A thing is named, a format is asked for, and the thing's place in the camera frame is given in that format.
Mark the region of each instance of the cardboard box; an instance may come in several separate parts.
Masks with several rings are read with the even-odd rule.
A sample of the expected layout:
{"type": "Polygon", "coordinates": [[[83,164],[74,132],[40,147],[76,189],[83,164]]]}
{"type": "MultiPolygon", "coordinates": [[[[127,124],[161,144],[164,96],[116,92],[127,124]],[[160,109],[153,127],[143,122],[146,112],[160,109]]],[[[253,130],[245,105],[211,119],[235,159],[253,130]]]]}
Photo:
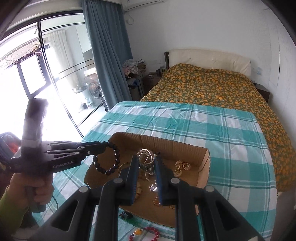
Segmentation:
{"type": "MultiPolygon", "coordinates": [[[[204,188],[207,184],[210,171],[210,153],[209,150],[202,147],[192,146],[189,144],[170,141],[166,139],[137,135],[132,133],[117,132],[110,138],[111,142],[116,144],[120,150],[120,165],[131,161],[133,155],[136,155],[141,149],[149,149],[153,153],[160,153],[164,164],[175,170],[175,163],[179,160],[188,162],[191,165],[190,170],[183,170],[180,179],[186,181],[191,186],[204,188]]],[[[98,162],[105,168],[111,168],[115,163],[114,152],[107,148],[103,154],[98,156],[98,162]]],[[[103,186],[105,182],[118,177],[118,172],[110,176],[98,173],[93,165],[86,172],[84,182],[90,187],[95,188],[103,186]]],[[[152,193],[149,186],[153,182],[148,182],[142,170],[139,173],[138,181],[141,184],[142,193],[135,200],[132,206],[122,206],[124,210],[155,222],[161,225],[175,227],[175,210],[170,207],[156,206],[153,200],[157,193],[152,193]]]]}

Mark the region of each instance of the green and white checkered tablecloth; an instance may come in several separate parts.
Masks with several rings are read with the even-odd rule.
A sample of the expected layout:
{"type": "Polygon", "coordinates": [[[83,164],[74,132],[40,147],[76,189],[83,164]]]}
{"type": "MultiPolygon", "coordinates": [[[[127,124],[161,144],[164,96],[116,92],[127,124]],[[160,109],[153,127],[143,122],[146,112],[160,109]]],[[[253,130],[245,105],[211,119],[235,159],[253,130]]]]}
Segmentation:
{"type": "MultiPolygon", "coordinates": [[[[83,141],[108,141],[116,132],[208,148],[208,185],[213,185],[265,239],[270,239],[276,214],[276,182],[267,143],[252,113],[192,104],[121,102],[83,141]]],[[[59,205],[84,185],[91,163],[92,157],[88,157],[81,166],[55,174],[54,196],[59,205]]],[[[42,225],[55,210],[52,200],[44,213],[35,215],[37,222],[42,225]]],[[[119,240],[128,240],[135,226],[157,227],[161,232],[159,241],[175,239],[174,229],[136,217],[130,223],[119,220],[119,240]]],[[[139,241],[150,241],[152,237],[144,232],[139,241]]]]}

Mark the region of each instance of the person's hand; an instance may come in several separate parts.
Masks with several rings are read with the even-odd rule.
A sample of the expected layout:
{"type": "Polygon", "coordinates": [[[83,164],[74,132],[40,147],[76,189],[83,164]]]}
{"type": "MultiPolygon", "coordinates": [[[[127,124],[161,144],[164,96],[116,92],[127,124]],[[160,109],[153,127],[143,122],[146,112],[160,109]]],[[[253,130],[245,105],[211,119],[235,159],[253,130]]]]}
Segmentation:
{"type": "Polygon", "coordinates": [[[30,186],[36,188],[34,201],[40,205],[48,204],[54,191],[52,181],[52,174],[46,177],[30,177],[23,173],[15,173],[7,188],[8,198],[18,208],[27,208],[29,206],[29,201],[26,196],[25,186],[30,186]]]}

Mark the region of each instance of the white sheer curtain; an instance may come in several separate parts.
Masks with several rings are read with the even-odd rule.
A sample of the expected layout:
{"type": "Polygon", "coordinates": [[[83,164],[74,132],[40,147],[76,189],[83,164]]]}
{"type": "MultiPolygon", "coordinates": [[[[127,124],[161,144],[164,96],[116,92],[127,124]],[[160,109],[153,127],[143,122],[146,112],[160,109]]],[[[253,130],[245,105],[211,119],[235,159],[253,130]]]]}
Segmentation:
{"type": "Polygon", "coordinates": [[[58,74],[58,76],[54,76],[55,78],[60,78],[56,82],[60,96],[69,111],[74,111],[75,113],[78,113],[79,111],[81,111],[81,103],[77,99],[77,96],[73,92],[73,89],[76,87],[80,87],[81,84],[77,78],[74,67],[72,67],[74,63],[72,59],[72,54],[67,43],[65,30],[52,32],[45,35],[44,37],[48,38],[49,46],[50,48],[53,48],[55,52],[56,62],[58,62],[59,65],[59,72],[61,72],[60,74],[58,74]]]}

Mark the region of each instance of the screw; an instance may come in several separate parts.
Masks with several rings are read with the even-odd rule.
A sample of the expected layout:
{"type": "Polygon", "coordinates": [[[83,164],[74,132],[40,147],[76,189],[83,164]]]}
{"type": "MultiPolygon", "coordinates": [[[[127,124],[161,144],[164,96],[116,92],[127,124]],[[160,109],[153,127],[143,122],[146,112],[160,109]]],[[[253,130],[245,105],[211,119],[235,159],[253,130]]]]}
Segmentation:
{"type": "Polygon", "coordinates": [[[84,192],[87,192],[89,190],[89,188],[87,186],[82,186],[79,188],[79,191],[84,193],[84,192]]]}
{"type": "Polygon", "coordinates": [[[205,190],[206,190],[207,192],[213,192],[215,189],[214,189],[213,186],[206,186],[206,187],[205,187],[205,190]]]}
{"type": "Polygon", "coordinates": [[[120,178],[120,177],[118,177],[118,178],[115,178],[114,180],[113,180],[113,182],[115,182],[115,183],[122,183],[122,178],[120,178]]]}
{"type": "Polygon", "coordinates": [[[172,178],[170,181],[171,181],[171,183],[173,183],[173,184],[178,184],[178,183],[180,182],[180,179],[174,177],[174,178],[172,178]]]}

